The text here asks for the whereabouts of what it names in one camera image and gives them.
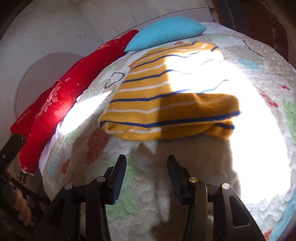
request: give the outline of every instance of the silver bolt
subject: silver bolt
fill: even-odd
[[[192,182],[192,183],[196,183],[197,178],[196,177],[189,177],[189,181]]]
[[[66,190],[70,190],[72,187],[73,187],[73,185],[71,183],[68,183],[65,185]]]
[[[223,183],[223,184],[222,184],[222,187],[223,187],[224,189],[229,189],[229,188],[230,188],[230,185],[229,185],[228,183]]]
[[[100,176],[96,179],[97,182],[102,183],[104,182],[106,179],[103,176]]]

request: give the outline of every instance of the patterned quilt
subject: patterned quilt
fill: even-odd
[[[166,158],[175,155],[207,184],[228,182],[266,240],[277,240],[296,207],[296,74],[271,47],[218,24],[203,23],[202,36],[168,43],[216,44],[225,58],[228,94],[241,115],[230,140],[200,134],[171,141],[133,142],[106,134],[98,119],[135,61],[151,49],[128,54],[106,67],[69,111],[43,170],[50,199],[66,183],[82,185],[103,175],[119,154],[127,171],[116,204],[107,207],[113,240],[179,240],[187,210],[174,197]],[[209,236],[213,221],[209,204]]]

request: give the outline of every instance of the red cushion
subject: red cushion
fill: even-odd
[[[57,124],[73,106],[76,98],[88,88],[105,67],[125,54],[126,46],[137,33],[137,30],[131,30],[121,38],[103,44],[95,52],[74,64],[60,79],[39,112],[27,142],[19,153],[19,161],[25,172],[36,171],[46,143],[54,134]]]
[[[11,134],[19,133],[24,137],[28,137],[29,132],[32,128],[32,125],[35,122],[36,115],[41,110],[42,106],[45,104],[49,94],[54,89],[54,87],[58,84],[58,81],[49,89],[44,91],[38,99],[31,104],[13,123],[10,127]]]

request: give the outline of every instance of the yellow striped garment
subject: yellow striped garment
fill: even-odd
[[[223,61],[215,44],[198,41],[148,51],[113,96],[100,127],[130,141],[202,132],[228,139],[234,129],[231,120],[240,113],[238,99],[217,93],[228,80],[207,77]]]

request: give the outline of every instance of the blue pillow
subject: blue pillow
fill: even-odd
[[[196,37],[206,29],[205,26],[190,18],[165,18],[138,32],[124,51],[140,51],[176,40]]]

